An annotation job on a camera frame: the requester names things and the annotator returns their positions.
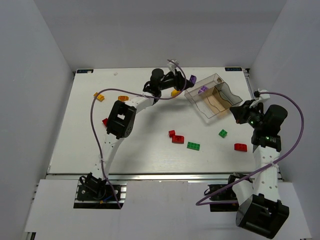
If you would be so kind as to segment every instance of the purple brick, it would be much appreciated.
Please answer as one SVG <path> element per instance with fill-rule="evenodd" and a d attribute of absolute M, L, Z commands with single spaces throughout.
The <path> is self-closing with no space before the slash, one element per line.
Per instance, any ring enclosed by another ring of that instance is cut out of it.
<path fill-rule="evenodd" d="M 200 90 L 198 91 L 198 94 L 203 93 L 203 92 L 207 91 L 208 89 L 209 89 L 209 88 L 207 88 L 206 86 L 202 86 L 202 87 L 200 88 Z"/>
<path fill-rule="evenodd" d="M 191 77 L 190 77 L 190 82 L 192 82 L 193 84 L 196 84 L 196 81 L 197 81 L 197 77 L 191 75 Z"/>

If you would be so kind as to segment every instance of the green brick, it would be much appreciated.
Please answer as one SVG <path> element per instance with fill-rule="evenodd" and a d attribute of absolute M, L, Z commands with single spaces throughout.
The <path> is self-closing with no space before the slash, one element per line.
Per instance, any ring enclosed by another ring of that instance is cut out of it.
<path fill-rule="evenodd" d="M 186 148 L 199 151 L 200 150 L 200 144 L 188 141 L 188 144 L 187 144 Z"/>
<path fill-rule="evenodd" d="M 227 134 L 228 134 L 228 132 L 225 131 L 225 130 L 223 130 L 223 129 L 219 132 L 219 135 L 220 135 L 221 137 L 223 137 L 223 138 L 225 138 L 225 136 L 227 136 Z"/>

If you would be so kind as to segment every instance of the black label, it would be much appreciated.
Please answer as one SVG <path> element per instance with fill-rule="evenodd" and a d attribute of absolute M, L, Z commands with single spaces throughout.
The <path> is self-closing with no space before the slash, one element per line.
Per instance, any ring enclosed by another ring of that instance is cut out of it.
<path fill-rule="evenodd" d="M 225 67 L 224 69 L 227 72 L 242 72 L 241 67 Z"/>
<path fill-rule="evenodd" d="M 78 69 L 76 71 L 77 74 L 92 74 L 93 72 L 93 69 Z"/>

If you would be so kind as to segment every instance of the wall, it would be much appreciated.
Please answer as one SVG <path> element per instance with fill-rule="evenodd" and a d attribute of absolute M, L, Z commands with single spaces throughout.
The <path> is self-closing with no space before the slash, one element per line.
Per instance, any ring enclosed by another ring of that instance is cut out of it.
<path fill-rule="evenodd" d="M 2 1 L 0 31 L 0 239 L 18 240 L 73 76 L 33 0 Z"/>
<path fill-rule="evenodd" d="M 293 182 L 312 239 L 320 239 L 319 12 L 320 1 L 288 0 L 251 69 L 253 86 L 292 97 L 304 113 L 302 140 L 280 169 Z M 286 152 L 297 139 L 299 115 L 285 99 L 275 96 L 269 102 L 280 104 L 289 112 L 281 128 L 283 152 Z"/>
<path fill-rule="evenodd" d="M 72 70 L 242 66 L 286 0 L 35 0 Z"/>

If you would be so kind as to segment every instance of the transparent box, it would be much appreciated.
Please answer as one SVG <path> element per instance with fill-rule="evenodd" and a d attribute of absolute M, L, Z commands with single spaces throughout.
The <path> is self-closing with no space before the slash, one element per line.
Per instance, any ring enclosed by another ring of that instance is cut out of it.
<path fill-rule="evenodd" d="M 206 119 L 238 106 L 243 101 L 232 94 L 229 85 L 216 73 L 185 90 L 184 96 Z"/>

